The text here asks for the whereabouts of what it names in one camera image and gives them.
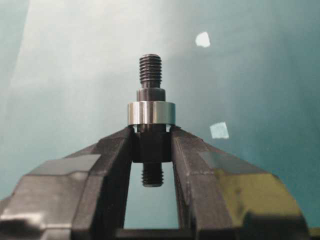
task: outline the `shiny steel ring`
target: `shiny steel ring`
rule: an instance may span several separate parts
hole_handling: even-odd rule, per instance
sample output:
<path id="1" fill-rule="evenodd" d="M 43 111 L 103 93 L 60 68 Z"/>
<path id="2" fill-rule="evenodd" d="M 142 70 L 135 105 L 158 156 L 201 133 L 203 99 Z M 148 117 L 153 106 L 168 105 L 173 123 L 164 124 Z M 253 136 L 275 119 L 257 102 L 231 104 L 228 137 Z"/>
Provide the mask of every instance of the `shiny steel ring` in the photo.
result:
<path id="1" fill-rule="evenodd" d="M 167 101 L 134 101 L 128 104 L 128 126 L 176 124 L 176 105 Z"/>

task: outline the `threaded bolt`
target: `threaded bolt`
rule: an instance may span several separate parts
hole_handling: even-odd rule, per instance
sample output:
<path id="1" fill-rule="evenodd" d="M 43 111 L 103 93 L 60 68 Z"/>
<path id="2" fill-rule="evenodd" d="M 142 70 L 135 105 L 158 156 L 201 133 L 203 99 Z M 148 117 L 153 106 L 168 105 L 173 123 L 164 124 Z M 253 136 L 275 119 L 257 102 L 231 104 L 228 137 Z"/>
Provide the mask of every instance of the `threaded bolt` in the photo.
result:
<path id="1" fill-rule="evenodd" d="M 145 54 L 139 59 L 142 88 L 159 88 L 161 83 L 161 58 L 156 54 Z"/>
<path id="2" fill-rule="evenodd" d="M 160 88 L 161 58 L 156 54 L 145 54 L 139 59 L 140 83 L 143 89 Z M 154 95 L 153 101 L 163 101 L 165 95 Z M 165 124 L 142 124 L 138 132 L 165 132 Z M 142 184 L 144 187 L 160 187 L 163 184 L 163 171 L 161 162 L 144 163 L 142 170 Z"/>
<path id="3" fill-rule="evenodd" d="M 160 187 L 163 184 L 161 163 L 144 163 L 142 170 L 142 184 L 144 187 Z"/>

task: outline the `black metal part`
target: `black metal part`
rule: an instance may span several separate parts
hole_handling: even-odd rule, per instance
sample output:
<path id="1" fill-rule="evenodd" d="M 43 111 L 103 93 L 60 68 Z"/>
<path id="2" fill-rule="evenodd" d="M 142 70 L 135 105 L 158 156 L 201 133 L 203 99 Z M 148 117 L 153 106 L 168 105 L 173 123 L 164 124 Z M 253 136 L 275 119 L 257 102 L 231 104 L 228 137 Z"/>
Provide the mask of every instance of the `black metal part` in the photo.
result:
<path id="1" fill-rule="evenodd" d="M 193 240 L 190 229 L 118 229 L 115 233 L 116 240 Z"/>
<path id="2" fill-rule="evenodd" d="M 306 222 L 297 211 L 297 205 L 289 193 L 284 192 L 283 185 L 274 176 L 205 143 L 201 138 L 179 127 L 171 127 L 170 132 L 177 209 L 181 228 L 194 229 L 197 240 L 212 239 L 218 233 L 221 233 L 221 237 L 223 236 L 221 239 L 233 240 L 310 239 Z M 268 181 L 269 176 L 275 179 L 275 185 L 272 185 L 272 181 L 269 182 L 267 187 L 270 191 L 266 191 L 265 196 L 274 196 L 272 201 L 276 202 L 271 205 L 271 208 L 264 208 L 266 202 L 263 202 L 261 197 L 263 195 L 259 195 L 262 190 L 257 189 L 257 185 L 249 180 Z M 228 187 L 236 185 L 235 181 L 244 180 L 245 187 L 249 189 L 246 193 L 252 196 L 249 202 L 241 194 L 245 189 L 241 188 L 240 184 L 232 190 L 232 194 L 234 193 L 231 195 L 232 199 L 230 195 L 226 195 L 226 192 L 223 193 L 226 191 L 221 185 L 223 179 L 224 183 L 227 181 Z M 250 191 L 253 186 L 256 196 L 253 195 L 254 191 Z M 231 201 L 233 206 L 238 206 L 238 208 L 233 211 L 230 205 L 227 206 L 227 201 Z M 255 210 L 257 201 L 261 205 L 258 211 Z M 292 207 L 286 210 L 279 208 L 278 206 L 281 205 L 277 201 L 284 201 L 285 205 L 290 204 Z M 235 223 L 235 218 L 239 219 L 243 213 L 245 215 L 241 222 Z"/>
<path id="3" fill-rule="evenodd" d="M 141 89 L 137 101 L 165 101 L 166 92 L 160 88 L 161 58 L 156 54 L 143 55 L 139 60 Z M 137 158 L 143 163 L 142 184 L 145 187 L 160 187 L 163 184 L 161 162 L 169 162 L 169 135 L 165 124 L 139 124 L 137 126 Z"/>
<path id="4" fill-rule="evenodd" d="M 170 131 L 180 226 L 195 227 L 197 239 L 232 229 L 214 172 L 198 154 L 208 152 L 206 144 L 179 127 L 172 126 Z"/>
<path id="5" fill-rule="evenodd" d="M 122 228 L 132 127 L 23 176 L 0 202 L 1 240 L 100 240 Z"/>

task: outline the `threaded end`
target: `threaded end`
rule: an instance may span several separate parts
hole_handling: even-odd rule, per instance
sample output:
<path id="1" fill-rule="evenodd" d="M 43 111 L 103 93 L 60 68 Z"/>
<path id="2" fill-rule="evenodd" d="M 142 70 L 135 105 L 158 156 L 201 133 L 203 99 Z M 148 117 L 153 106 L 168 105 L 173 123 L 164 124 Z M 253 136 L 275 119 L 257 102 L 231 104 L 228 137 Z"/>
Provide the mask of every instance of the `threaded end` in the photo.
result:
<path id="1" fill-rule="evenodd" d="M 144 163 L 142 184 L 144 187 L 160 187 L 164 183 L 161 163 Z"/>
<path id="2" fill-rule="evenodd" d="M 142 87 L 159 88 L 161 82 L 161 58 L 156 54 L 140 57 L 140 82 Z"/>

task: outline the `teal background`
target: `teal background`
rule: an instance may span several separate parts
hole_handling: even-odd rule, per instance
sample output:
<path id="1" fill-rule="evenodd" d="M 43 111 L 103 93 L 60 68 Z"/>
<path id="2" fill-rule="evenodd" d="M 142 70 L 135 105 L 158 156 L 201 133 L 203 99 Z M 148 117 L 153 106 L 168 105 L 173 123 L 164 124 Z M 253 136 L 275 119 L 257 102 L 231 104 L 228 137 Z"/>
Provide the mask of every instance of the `teal background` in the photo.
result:
<path id="1" fill-rule="evenodd" d="M 138 59 L 163 61 L 177 124 L 280 177 L 320 226 L 320 1 L 0 0 L 0 198 L 20 176 L 126 125 Z M 209 47 L 195 44 L 207 32 Z M 212 139 L 226 122 L 229 138 Z M 127 228 L 177 228 L 172 166 Z"/>

